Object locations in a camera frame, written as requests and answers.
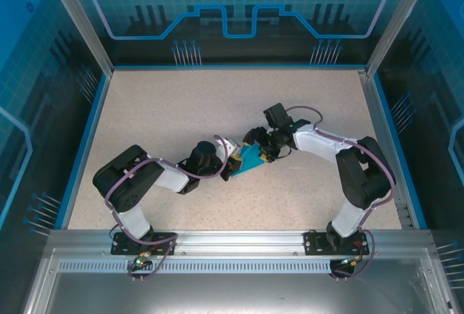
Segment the aluminium mounting rail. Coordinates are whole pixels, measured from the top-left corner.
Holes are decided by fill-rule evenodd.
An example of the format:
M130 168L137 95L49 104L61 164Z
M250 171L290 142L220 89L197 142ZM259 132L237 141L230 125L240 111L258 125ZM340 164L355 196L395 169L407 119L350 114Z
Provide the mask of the aluminium mounting rail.
M303 231L179 231L175 256L182 257L303 257ZM383 258L420 257L436 252L427 230L374 230L366 233L373 255ZM98 258L109 254L105 230L55 230L46 252L63 257Z

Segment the grey metal tray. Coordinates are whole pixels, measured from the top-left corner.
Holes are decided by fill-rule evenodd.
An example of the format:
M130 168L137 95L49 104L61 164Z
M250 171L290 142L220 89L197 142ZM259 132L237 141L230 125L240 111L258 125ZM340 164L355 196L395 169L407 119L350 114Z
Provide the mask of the grey metal tray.
M173 260L300 260L178 258ZM379 257L356 278L315 273L59 273L42 261L22 314L458 314L426 255Z

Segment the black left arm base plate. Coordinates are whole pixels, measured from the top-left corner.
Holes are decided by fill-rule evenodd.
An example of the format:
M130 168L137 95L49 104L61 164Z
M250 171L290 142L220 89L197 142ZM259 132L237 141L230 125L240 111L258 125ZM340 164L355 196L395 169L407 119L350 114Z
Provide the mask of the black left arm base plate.
M164 244L157 245L145 245L135 242L129 238L124 232L117 232L112 237L112 246L110 253L112 255L139 255L142 252L151 252L151 255L161 256L164 255L169 246L174 242L174 237L177 237L177 234L172 232L153 232L149 231L141 239L143 241L162 241L163 239L168 239Z

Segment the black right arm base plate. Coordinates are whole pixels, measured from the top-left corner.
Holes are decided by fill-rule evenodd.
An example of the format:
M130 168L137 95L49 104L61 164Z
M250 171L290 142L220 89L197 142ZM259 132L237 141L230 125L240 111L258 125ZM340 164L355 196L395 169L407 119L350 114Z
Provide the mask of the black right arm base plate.
M369 255L369 244L365 233L355 232L347 238L338 238L334 246L329 241L326 232L309 230L303 236L304 252L307 256L356 256Z

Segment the aluminium frame post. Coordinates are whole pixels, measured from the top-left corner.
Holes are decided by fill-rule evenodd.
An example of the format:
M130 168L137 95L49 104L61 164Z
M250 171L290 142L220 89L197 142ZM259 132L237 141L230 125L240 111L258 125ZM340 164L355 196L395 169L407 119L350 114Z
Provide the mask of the aluminium frame post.
M388 25L382 36L380 37L368 63L366 65L365 75L372 78L380 67L388 51L392 47L394 40L401 31L407 18L410 16L414 6L418 0L400 0L397 8L394 11Z
M106 53L104 46L102 45L99 37L94 30L91 21L86 15L84 8L82 7L79 0L60 0L67 10L70 18L82 35L90 52L94 56L97 64L101 68L102 72L107 77L112 77L114 71L113 64L110 61L108 54Z

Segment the blue paper sheet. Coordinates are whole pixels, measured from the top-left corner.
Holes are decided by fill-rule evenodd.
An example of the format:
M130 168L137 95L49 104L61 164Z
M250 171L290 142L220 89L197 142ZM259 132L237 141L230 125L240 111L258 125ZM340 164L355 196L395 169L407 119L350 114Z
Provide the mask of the blue paper sheet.
M261 151L258 144L243 145L240 157L242 159L241 167L232 176L240 175L248 170L265 164L265 161L261 158Z

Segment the aluminium side rail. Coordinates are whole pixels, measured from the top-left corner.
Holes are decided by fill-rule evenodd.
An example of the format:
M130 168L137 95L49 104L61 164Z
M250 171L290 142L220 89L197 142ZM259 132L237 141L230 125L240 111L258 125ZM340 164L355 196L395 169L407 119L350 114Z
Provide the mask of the aluminium side rail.
M360 82L367 102L373 129L377 142L382 148L385 158L396 178L394 204L397 208L399 223L402 229L416 229L415 214L411 210L410 192L405 180L399 157L394 144L391 128L387 120L387 114L381 102L381 97L374 80L368 77L364 70L359 70Z

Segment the blue printed side panel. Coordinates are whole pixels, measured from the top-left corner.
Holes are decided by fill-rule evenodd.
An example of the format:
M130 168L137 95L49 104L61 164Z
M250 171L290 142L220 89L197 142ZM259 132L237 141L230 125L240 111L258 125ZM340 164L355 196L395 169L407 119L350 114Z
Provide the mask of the blue printed side panel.
M464 0L417 0L376 78L418 224L464 314Z
M22 314L106 79L61 0L0 0L0 314Z

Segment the blue table border strip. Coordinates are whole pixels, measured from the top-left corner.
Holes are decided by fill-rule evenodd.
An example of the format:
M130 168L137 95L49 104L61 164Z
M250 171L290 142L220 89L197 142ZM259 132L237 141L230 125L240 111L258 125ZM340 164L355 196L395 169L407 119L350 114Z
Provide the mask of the blue table border strip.
M403 191L405 192L405 198L407 199L407 207L410 212L410 218L413 224L413 228L426 230L428 229L428 224L423 214L421 202L418 198L418 194L413 183L413 178L410 174L410 170L407 165L407 160L405 158L405 154L399 139L399 134L396 125L394 124L392 111L390 110L390 106L387 101L383 86L381 85L381 80L378 76L378 73L375 73L373 76L373 84L376 88L376 92L378 94L381 106L386 117L389 135L391 137L391 141L394 147L393 152L396 156L396 160L399 165L400 175L402 177L402 180L404 181L404 183L401 183L399 186L401 186Z
M75 206L75 200L83 178L83 173L88 161L88 156L96 133L96 127L102 113L110 81L111 78L107 75L103 75L99 81L96 95L91 105L86 126L72 166L70 177L65 188L59 212L55 220L55 229L67 229L69 226L70 217Z

